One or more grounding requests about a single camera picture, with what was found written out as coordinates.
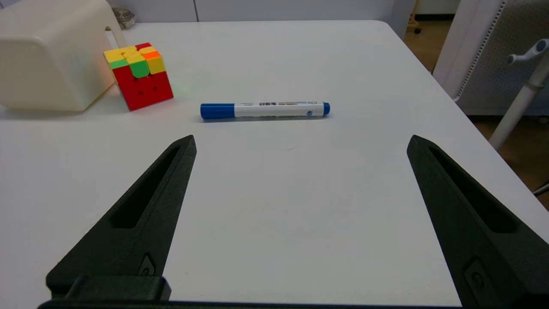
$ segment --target white stand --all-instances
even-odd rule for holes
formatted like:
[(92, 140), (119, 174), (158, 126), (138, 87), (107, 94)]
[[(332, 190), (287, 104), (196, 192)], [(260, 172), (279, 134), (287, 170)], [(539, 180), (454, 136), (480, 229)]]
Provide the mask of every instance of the white stand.
[[(535, 56), (544, 53), (549, 48), (549, 39), (540, 40), (524, 55), (510, 55), (508, 58), (509, 64), (518, 61), (528, 61)], [(549, 75), (549, 53), (546, 53), (542, 60), (537, 65), (530, 79), (524, 84), (517, 97), (511, 103), (509, 110), (497, 125), (494, 134), (489, 140), (489, 143), (496, 150), (499, 150), (503, 145), (511, 131), (519, 122), (528, 108), (530, 103), (535, 99), (537, 94), (545, 87), (544, 82)]]

